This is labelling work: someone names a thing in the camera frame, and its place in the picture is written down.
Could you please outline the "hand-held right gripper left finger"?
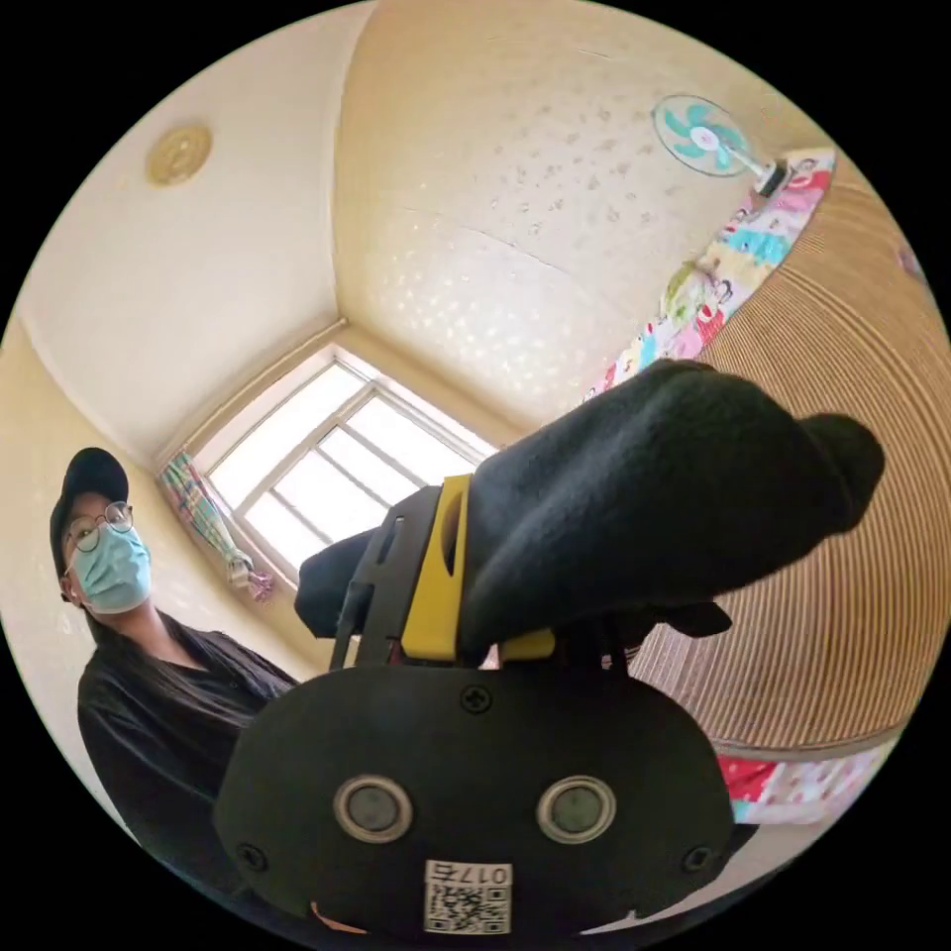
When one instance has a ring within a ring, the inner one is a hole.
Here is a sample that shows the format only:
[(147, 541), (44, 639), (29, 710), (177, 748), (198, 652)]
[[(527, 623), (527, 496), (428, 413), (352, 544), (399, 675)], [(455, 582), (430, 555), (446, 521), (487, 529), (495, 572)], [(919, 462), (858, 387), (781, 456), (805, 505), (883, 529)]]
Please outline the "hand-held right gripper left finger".
[(472, 476), (445, 479), (424, 545), (400, 646), (412, 662), (455, 662), (466, 573)]

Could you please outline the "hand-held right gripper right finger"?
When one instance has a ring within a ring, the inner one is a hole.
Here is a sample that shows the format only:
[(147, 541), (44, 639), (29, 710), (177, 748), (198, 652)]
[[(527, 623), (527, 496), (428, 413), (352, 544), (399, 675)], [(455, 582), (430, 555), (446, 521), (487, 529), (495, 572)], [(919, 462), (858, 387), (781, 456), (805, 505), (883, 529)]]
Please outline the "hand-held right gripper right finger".
[(499, 663), (544, 662), (556, 651), (556, 636), (550, 629), (523, 634), (500, 644)]

